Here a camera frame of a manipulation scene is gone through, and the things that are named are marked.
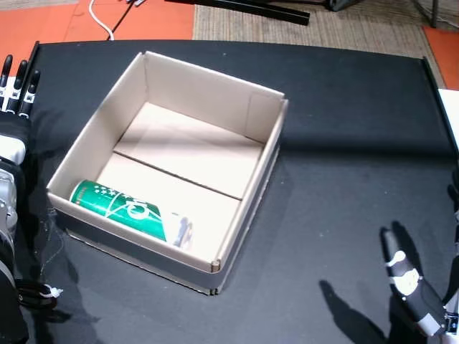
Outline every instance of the floor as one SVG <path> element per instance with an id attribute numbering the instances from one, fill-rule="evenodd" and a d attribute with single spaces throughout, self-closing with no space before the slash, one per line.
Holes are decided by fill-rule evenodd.
<path id="1" fill-rule="evenodd" d="M 2 0 L 0 21 L 18 28 L 7 37 L 0 56 L 27 58 L 36 40 L 76 42 L 107 39 L 90 17 L 90 0 Z M 421 4 L 428 9 L 430 0 Z M 426 57 L 439 87 L 459 90 L 459 30 L 428 20 L 413 0 L 364 0 L 340 12 L 289 4 L 311 13 L 308 26 L 236 11 L 146 0 L 133 7 L 115 31 L 115 39 L 216 39 L 304 44 Z M 124 0 L 95 0 L 93 11 L 113 28 L 128 5 Z M 459 0 L 440 0 L 440 17 L 459 22 Z"/>

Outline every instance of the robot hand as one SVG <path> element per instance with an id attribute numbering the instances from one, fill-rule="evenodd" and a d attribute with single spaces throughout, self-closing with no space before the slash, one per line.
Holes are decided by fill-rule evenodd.
<path id="1" fill-rule="evenodd" d="M 392 292 L 401 299 L 420 331 L 426 336 L 440 337 L 442 344 L 459 344 L 459 291 L 456 290 L 443 304 L 430 283 L 413 265 L 394 231 L 382 229 L 381 241 Z M 459 248 L 459 227 L 455 244 Z"/>
<path id="2" fill-rule="evenodd" d="M 28 332 L 19 309 L 23 302 L 18 292 L 23 286 L 19 287 L 14 279 L 14 233 L 18 219 L 17 199 L 24 196 L 25 189 L 20 165 L 26 155 L 29 115 L 40 73 L 32 73 L 27 91 L 22 92 L 27 78 L 27 61 L 20 63 L 14 82 L 8 83 L 11 64 L 12 56 L 9 55 L 0 76 L 0 343 L 25 343 Z"/>

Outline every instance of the soda can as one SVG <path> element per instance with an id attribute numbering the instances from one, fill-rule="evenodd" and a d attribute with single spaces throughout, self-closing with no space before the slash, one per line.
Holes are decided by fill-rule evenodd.
<path id="1" fill-rule="evenodd" d="M 94 181 L 81 181 L 70 201 L 174 246 L 186 249 L 190 245 L 191 222 L 188 218 L 174 212 L 160 212 L 153 204 Z"/>

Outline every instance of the black metal bar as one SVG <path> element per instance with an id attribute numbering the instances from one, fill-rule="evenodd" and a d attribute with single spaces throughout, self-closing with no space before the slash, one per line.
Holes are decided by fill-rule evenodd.
<path id="1" fill-rule="evenodd" d="M 221 9 L 232 9 L 258 16 L 279 19 L 285 22 L 308 25 L 309 13 L 296 11 L 295 9 L 286 9 L 284 7 L 262 4 L 260 2 L 248 0 L 166 0 L 170 2 L 180 2 L 183 4 L 195 4 L 203 6 L 219 7 Z"/>
<path id="2" fill-rule="evenodd" d="M 433 0 L 432 2 L 432 19 L 430 25 L 432 27 L 437 27 L 437 17 L 438 17 L 438 0 Z"/>

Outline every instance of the beige rug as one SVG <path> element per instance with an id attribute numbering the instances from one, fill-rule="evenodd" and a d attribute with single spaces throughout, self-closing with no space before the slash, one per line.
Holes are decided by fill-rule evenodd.
<path id="1" fill-rule="evenodd" d="M 76 4 L 78 0 L 0 0 L 0 11 L 29 9 L 31 7 Z"/>
<path id="2" fill-rule="evenodd" d="M 440 0 L 440 13 L 454 19 L 459 0 Z M 410 0 L 364 0 L 340 12 L 320 6 L 279 4 L 309 11 L 308 26 L 226 9 L 196 6 L 194 39 L 269 42 L 381 52 L 429 60 L 439 87 L 445 84 L 422 30 L 428 20 Z"/>

